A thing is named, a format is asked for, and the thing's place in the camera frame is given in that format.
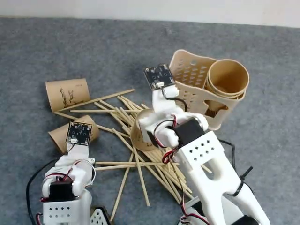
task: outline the pile of wooden sticks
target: pile of wooden sticks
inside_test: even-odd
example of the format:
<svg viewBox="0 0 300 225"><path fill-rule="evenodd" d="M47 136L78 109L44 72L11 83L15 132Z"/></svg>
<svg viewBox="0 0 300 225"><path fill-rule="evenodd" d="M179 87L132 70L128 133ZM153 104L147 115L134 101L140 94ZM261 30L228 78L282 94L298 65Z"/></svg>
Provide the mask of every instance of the pile of wooden sticks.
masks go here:
<svg viewBox="0 0 300 225"><path fill-rule="evenodd" d="M143 149L136 149L136 147L132 143L132 128L135 124L135 119L138 115L138 113L144 109L147 109L148 107L144 104L138 105L128 98L124 97L123 94L132 92L134 90L127 90L127 91L122 91L116 94L112 94L109 96L97 98L94 100L91 100L89 102L85 103L80 103L74 106L70 106L68 108L65 108L63 110L75 108L78 106L82 106L85 104L89 103L94 103L97 107L99 107L99 110L70 110L71 112L76 112L76 113L109 113L114 119L117 120L117 122L121 125L122 132L117 131L114 128L108 128L108 127L103 127L101 125L97 125L99 129L114 133L115 135L118 136L118 138L131 150L131 156L128 160L128 162L96 162L97 165L101 165L101 167L97 167L96 170L101 171L101 170L109 170L109 169L119 169L119 168L126 168L121 187L112 211L112 216L111 216L111 221L113 220L118 203L120 201L120 197L126 182L127 175L129 173L129 169L131 167L137 167L141 184L142 184L142 189L144 192L145 196L145 201L146 204L149 206L149 199L148 199L148 194L145 186L145 182L143 179L143 174L141 171L141 166L145 166L150 173L153 174L153 176L170 192L170 194L174 197L175 201L180 204L181 202L181 195L179 194L178 189L181 189L181 186L183 187L183 192L185 193L186 196L189 198L193 198L191 193L192 191L190 188L186 185L186 180L180 169L178 168L177 163L173 163L173 167L171 167L169 164L165 165L162 163L162 157L163 157L163 152L158 149L154 148L154 150L151 151L143 151ZM114 107L113 105L108 104L105 102L105 99L112 98L112 97L117 97L126 108L117 108ZM72 120L76 120L76 117L69 116L67 114L61 113L61 112L55 112L57 115L61 115L67 118L70 118ZM151 162L145 162L144 158L141 157L141 154L145 155L149 161Z"/></svg>

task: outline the perforated plastic part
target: perforated plastic part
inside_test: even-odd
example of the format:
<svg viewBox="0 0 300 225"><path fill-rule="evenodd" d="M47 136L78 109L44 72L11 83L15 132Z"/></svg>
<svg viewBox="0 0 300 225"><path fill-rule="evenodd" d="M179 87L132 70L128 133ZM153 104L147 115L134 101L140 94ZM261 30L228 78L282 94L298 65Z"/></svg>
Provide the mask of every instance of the perforated plastic part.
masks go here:
<svg viewBox="0 0 300 225"><path fill-rule="evenodd" d="M109 225L101 209L96 209L90 217L90 225Z"/></svg>
<svg viewBox="0 0 300 225"><path fill-rule="evenodd" d="M80 201L45 202L43 219L45 224L78 222L80 218Z"/></svg>
<svg viewBox="0 0 300 225"><path fill-rule="evenodd" d="M210 130L219 129L224 119L246 94L244 92L237 99L228 99L205 89L207 72L215 61L217 60L180 49L174 53L170 63L170 71L176 81L176 87L180 90L178 97L186 101L190 112L205 116ZM211 110L207 104L208 101L221 103L224 107L218 111ZM184 108L181 102L176 103Z"/></svg>
<svg viewBox="0 0 300 225"><path fill-rule="evenodd" d="M180 154L184 164L187 164L191 168L201 168L201 165L222 152L224 152L223 146L218 141L214 132L210 131L183 146L178 154Z"/></svg>

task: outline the gray carpet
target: gray carpet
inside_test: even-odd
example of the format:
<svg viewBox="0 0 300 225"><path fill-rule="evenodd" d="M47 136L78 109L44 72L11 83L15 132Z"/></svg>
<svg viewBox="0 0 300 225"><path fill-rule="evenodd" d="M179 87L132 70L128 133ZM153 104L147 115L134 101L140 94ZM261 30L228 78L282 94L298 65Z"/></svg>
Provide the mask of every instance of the gray carpet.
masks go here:
<svg viewBox="0 0 300 225"><path fill-rule="evenodd" d="M237 145L241 173L273 225L300 221L300 30L249 25L76 19L0 19L1 224L30 224L25 188L30 176L58 156L48 131L68 122L51 113L45 81L85 77L92 98L135 88L127 96L150 105L142 69L169 63L175 50L231 58L249 70L247 96L217 131ZM118 104L112 99L110 103ZM108 127L119 126L92 115ZM129 150L102 132L90 146L101 161L127 161ZM112 211L124 170L99 172L90 188L94 205ZM116 225L173 225L181 215L173 197L145 169L146 207L131 169ZM34 213L42 210L42 174L31 187Z"/></svg>

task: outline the black wire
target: black wire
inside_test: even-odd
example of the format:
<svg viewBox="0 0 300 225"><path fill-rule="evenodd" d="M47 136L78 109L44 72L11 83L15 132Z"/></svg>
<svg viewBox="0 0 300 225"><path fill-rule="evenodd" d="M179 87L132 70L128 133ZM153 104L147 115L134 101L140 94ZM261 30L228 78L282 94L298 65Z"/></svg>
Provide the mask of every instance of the black wire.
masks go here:
<svg viewBox="0 0 300 225"><path fill-rule="evenodd" d="M154 131L153 131L153 136L154 136L154 138L156 139L156 136L155 136L155 132L156 132L156 130L157 130L157 128L161 125L161 124L163 124L164 122L174 122L173 120L164 120L164 121L162 121L162 122L160 122L159 124L157 124L157 126L154 128Z"/></svg>
<svg viewBox="0 0 300 225"><path fill-rule="evenodd" d="M35 177L38 175L39 172L41 172L45 167L47 167L48 165L50 165L52 162L55 162L56 160L58 160L57 158L54 160L51 160L49 163L47 163L46 165L44 165L43 167L41 167L39 170L37 170L32 177L30 178L30 180L27 183L26 186L26 203L27 203L27 212L28 212L28 216L31 220L32 225L36 225L36 221L32 215L32 211L31 211L31 206L30 206L30 196L29 196L29 190L30 190L30 185L33 182L33 180L35 179Z"/></svg>
<svg viewBox="0 0 300 225"><path fill-rule="evenodd" d="M224 144L227 144L227 145L230 145L232 147L231 149L231 165L234 169L234 171L236 172L236 166L235 166L235 145L228 142L228 141L224 141L222 139L218 139L220 142L224 143Z"/></svg>
<svg viewBox="0 0 300 225"><path fill-rule="evenodd" d="M185 100L178 98L178 97L165 97L167 100L175 100L175 101L180 101L184 104L184 111L187 112L188 111L188 105L185 102Z"/></svg>

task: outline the electronic component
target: electronic component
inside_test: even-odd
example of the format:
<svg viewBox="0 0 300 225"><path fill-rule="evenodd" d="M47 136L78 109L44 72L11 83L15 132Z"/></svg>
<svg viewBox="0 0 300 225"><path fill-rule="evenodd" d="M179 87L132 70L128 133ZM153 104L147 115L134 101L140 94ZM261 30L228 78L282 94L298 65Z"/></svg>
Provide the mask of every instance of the electronic component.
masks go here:
<svg viewBox="0 0 300 225"><path fill-rule="evenodd" d="M50 184L49 202L66 202L75 200L72 191L73 181L56 181Z"/></svg>
<svg viewBox="0 0 300 225"><path fill-rule="evenodd" d="M157 90L175 84L173 75L166 64L159 64L158 67L144 69L146 79L151 90Z"/></svg>
<svg viewBox="0 0 300 225"><path fill-rule="evenodd" d="M182 147L205 134L204 130L199 125L199 122L194 117L179 124L173 128L173 130L178 136L179 147Z"/></svg>
<svg viewBox="0 0 300 225"><path fill-rule="evenodd" d="M70 122L66 143L89 145L92 125Z"/></svg>

